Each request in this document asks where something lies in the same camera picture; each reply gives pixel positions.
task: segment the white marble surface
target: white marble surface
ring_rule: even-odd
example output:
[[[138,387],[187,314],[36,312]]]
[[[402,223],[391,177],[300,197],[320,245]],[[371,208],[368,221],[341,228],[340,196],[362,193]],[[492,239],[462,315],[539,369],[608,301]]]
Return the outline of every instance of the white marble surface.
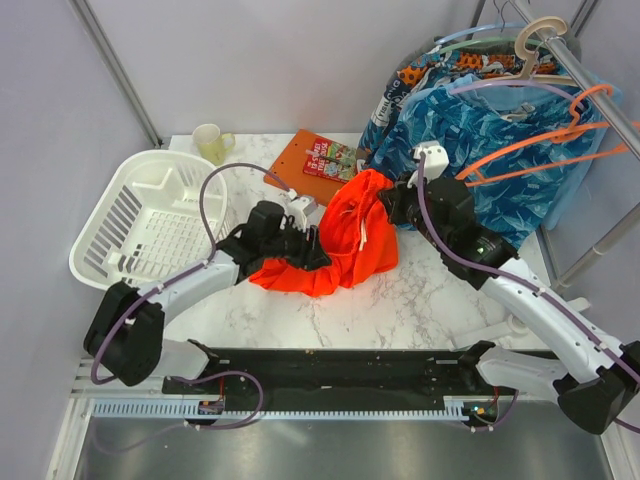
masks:
[[[356,145],[357,134],[325,134]],[[237,135],[226,163],[250,162],[269,168],[293,135]],[[175,136],[170,149],[197,155],[190,136]],[[263,174],[232,169],[231,226],[244,221],[260,199],[283,201],[281,190]],[[353,289],[313,299],[298,293],[267,292],[251,283],[217,292],[184,312],[166,329],[168,338],[195,338],[211,347],[262,348],[449,348],[452,335],[504,320],[504,308],[451,275],[436,250],[417,232],[398,232],[399,264]],[[547,279],[535,235],[520,254]],[[545,348],[532,333],[505,337],[509,348]]]

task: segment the gray floor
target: gray floor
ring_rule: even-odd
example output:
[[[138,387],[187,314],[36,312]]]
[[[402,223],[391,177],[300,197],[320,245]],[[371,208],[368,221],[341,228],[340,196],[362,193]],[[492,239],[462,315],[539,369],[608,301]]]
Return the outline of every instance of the gray floor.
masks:
[[[493,433],[433,422],[262,421],[235,431],[178,429],[121,455],[87,441],[78,480],[612,479],[602,443],[557,407],[519,402]],[[103,447],[175,423],[93,419]]]

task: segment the mug handle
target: mug handle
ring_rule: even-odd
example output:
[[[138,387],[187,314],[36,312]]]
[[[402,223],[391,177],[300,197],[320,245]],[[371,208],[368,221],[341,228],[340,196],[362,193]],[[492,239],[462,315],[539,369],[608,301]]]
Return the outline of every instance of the mug handle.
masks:
[[[233,133],[223,133],[220,138],[222,139],[222,146],[224,147],[225,152],[228,152],[236,146],[236,136]],[[225,142],[227,139],[230,140],[229,146],[225,146]]]

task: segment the green hanger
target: green hanger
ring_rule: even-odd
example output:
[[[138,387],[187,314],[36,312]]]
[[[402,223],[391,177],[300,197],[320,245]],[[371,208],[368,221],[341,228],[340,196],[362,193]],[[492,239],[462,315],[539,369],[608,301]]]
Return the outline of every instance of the green hanger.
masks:
[[[476,40],[467,40],[465,42],[454,43],[453,45],[449,45],[448,47],[441,48],[437,52],[434,53],[447,53],[453,52],[454,50],[459,50],[465,47],[481,47],[485,43],[495,44],[495,43],[515,43],[515,37],[487,37],[487,38],[478,38]],[[533,47],[537,47],[542,42],[538,40],[527,40],[527,44]]]

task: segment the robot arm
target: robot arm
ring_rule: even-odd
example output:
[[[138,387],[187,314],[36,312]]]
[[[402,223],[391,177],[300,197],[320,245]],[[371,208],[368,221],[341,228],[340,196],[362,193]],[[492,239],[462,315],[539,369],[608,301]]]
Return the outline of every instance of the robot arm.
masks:
[[[218,243],[213,261],[162,287],[160,293],[134,312],[107,346],[101,364],[127,386],[139,384],[152,373],[197,378],[209,361],[206,347],[197,342],[163,340],[165,327],[200,300],[245,280],[262,267],[266,258],[284,258],[289,264],[309,271],[330,265],[331,259],[320,245],[317,227],[306,228],[307,215],[314,208],[315,202],[310,197],[299,197],[289,205],[290,215],[286,216],[282,206],[258,202],[247,222]],[[171,278],[199,265],[202,261],[172,274]],[[85,337],[87,353],[95,357],[123,312],[167,280],[151,282],[139,289],[124,282],[112,285]]]
[[[468,261],[524,278],[539,290],[532,292],[507,276],[494,277],[464,266],[441,251],[443,263],[455,276],[504,305],[558,357],[558,360],[540,359],[505,350],[491,342],[479,342],[463,354],[460,364],[490,385],[526,391],[557,403],[581,428],[602,433],[638,392],[636,382],[602,349],[606,346],[640,372],[640,342],[623,345],[573,311],[554,292],[545,290],[515,249],[476,221],[473,197],[464,182],[439,176],[442,169],[437,166],[443,163],[443,156],[446,161],[443,149],[427,143],[419,145],[413,154],[416,160],[426,155],[425,200],[436,232],[447,247]],[[406,175],[393,188],[380,192],[379,198],[391,223],[413,225],[438,248],[423,220],[415,184],[415,173]],[[551,295],[570,311],[602,344],[595,345],[541,292]]]

